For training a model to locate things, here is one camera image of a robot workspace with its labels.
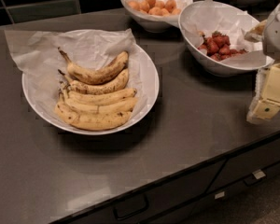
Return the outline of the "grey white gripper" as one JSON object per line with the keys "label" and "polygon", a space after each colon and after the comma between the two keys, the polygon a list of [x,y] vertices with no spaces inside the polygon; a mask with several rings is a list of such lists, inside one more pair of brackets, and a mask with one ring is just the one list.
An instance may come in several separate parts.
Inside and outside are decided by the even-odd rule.
{"label": "grey white gripper", "polygon": [[[262,40],[264,54],[280,61],[280,3],[267,20],[261,21],[245,34],[245,40],[249,42]],[[252,124],[261,124],[273,119],[279,111],[280,62],[276,62],[258,70],[255,97],[250,104],[246,120]]]}

